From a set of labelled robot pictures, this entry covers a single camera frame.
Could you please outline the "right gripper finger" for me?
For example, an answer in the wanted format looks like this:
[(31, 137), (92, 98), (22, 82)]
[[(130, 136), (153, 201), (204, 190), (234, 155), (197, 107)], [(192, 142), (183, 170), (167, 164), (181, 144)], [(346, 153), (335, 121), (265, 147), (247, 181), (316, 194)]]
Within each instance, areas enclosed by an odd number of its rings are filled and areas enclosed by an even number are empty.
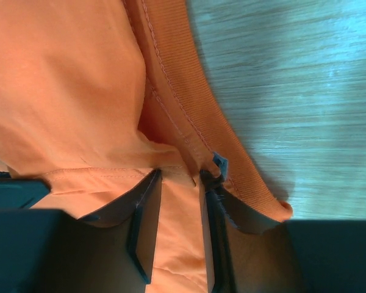
[(209, 292), (366, 292), (366, 220), (277, 223), (201, 170), (201, 217)]

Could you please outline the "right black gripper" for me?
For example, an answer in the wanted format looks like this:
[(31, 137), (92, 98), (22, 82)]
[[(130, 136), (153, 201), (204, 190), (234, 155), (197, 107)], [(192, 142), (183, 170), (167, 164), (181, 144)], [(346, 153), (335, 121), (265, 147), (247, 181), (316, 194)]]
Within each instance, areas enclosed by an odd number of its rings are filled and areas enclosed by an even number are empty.
[(0, 172), (0, 292), (144, 292), (153, 272), (161, 183), (153, 170), (76, 219), (34, 208), (50, 193), (43, 181)]

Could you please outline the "orange t shirt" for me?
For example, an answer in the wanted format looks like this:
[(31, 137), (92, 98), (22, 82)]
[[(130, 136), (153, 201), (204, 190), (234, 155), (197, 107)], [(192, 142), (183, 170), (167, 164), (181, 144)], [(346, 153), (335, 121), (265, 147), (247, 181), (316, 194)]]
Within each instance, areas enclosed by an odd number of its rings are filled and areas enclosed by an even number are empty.
[(79, 218), (163, 175), (147, 292), (206, 292), (201, 170), (257, 216), (269, 191), (204, 75), (184, 1), (0, 1), (0, 172), (51, 187), (38, 208)]

